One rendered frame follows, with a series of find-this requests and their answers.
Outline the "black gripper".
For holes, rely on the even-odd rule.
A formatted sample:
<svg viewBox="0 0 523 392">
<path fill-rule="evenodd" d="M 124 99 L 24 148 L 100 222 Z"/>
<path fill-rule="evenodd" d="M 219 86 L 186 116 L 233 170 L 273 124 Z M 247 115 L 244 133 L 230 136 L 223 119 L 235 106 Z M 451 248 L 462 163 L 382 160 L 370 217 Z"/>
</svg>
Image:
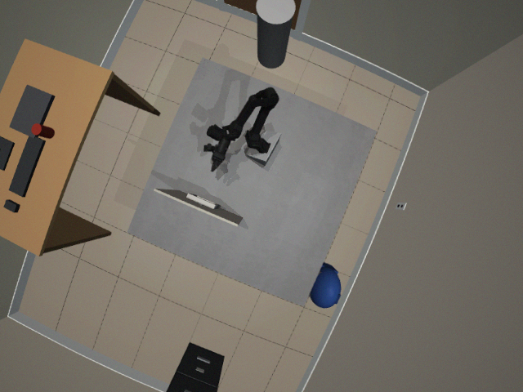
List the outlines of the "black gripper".
<svg viewBox="0 0 523 392">
<path fill-rule="evenodd" d="M 225 154 L 228 149 L 227 145 L 222 143 L 218 144 L 217 150 L 213 152 L 212 155 L 212 167 L 211 172 L 213 172 L 225 159 Z M 222 161 L 223 160 L 223 161 Z"/>
</svg>

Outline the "grey rectangular picture frame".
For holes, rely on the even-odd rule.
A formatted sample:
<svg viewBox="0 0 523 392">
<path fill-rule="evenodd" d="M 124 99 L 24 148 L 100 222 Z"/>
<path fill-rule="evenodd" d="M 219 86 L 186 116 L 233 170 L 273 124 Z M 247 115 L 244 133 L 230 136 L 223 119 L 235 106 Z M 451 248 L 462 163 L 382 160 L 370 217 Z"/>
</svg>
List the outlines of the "grey rectangular picture frame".
<svg viewBox="0 0 523 392">
<path fill-rule="evenodd" d="M 210 207 L 211 209 L 218 209 L 220 205 L 216 204 L 216 203 L 213 203 L 205 198 L 202 198 L 196 194 L 187 194 L 186 196 L 187 198 L 191 199 L 191 200 L 194 200 L 195 202 L 197 203 L 201 203 L 201 205 L 203 204 L 204 206 L 206 207 Z"/>
</svg>

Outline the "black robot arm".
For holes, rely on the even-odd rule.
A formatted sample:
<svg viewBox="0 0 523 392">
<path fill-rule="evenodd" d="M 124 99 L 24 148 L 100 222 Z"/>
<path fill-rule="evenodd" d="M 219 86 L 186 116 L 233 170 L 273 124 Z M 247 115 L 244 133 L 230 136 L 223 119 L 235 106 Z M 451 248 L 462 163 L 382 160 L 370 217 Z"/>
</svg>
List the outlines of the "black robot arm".
<svg viewBox="0 0 523 392">
<path fill-rule="evenodd" d="M 253 110 L 261 106 L 253 128 L 251 131 L 247 131 L 245 140 L 249 148 L 256 149 L 259 153 L 267 153 L 270 148 L 270 143 L 260 137 L 260 132 L 268 114 L 278 102 L 279 96 L 273 87 L 261 90 L 248 98 L 245 106 L 230 125 L 224 126 L 222 129 L 217 124 L 211 125 L 207 130 L 207 135 L 219 141 L 219 143 L 229 146 L 231 141 L 235 141 L 235 139 L 240 137 L 243 126 Z M 227 134 L 227 130 L 229 134 Z"/>
</svg>

